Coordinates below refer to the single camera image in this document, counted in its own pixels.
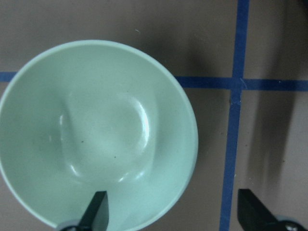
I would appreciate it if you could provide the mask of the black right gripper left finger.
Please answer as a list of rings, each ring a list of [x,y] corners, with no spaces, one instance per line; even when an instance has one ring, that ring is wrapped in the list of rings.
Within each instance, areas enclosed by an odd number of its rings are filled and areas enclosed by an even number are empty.
[[[96,192],[81,219],[60,224],[61,231],[106,231],[109,224],[107,191]]]

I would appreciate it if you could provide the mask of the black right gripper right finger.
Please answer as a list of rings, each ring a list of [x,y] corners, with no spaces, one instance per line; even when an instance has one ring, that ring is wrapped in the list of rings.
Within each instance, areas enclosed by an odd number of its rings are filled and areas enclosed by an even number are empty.
[[[237,219],[244,231],[306,231],[290,219],[278,219],[250,189],[238,190]]]

